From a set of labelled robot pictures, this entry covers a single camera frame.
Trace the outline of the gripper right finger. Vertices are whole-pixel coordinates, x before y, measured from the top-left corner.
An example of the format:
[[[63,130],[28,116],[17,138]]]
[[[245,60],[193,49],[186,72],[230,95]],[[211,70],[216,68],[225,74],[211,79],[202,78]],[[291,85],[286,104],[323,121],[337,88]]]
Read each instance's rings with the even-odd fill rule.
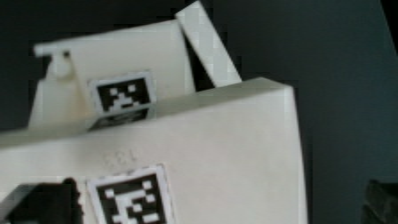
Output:
[[[398,183],[369,181],[360,224],[398,224]]]

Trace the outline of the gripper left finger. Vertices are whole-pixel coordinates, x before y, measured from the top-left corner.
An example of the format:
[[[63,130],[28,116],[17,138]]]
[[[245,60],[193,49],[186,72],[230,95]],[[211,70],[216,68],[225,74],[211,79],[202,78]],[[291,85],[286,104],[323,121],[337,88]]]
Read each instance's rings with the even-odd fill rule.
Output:
[[[0,200],[0,224],[83,224],[76,181],[19,184]]]

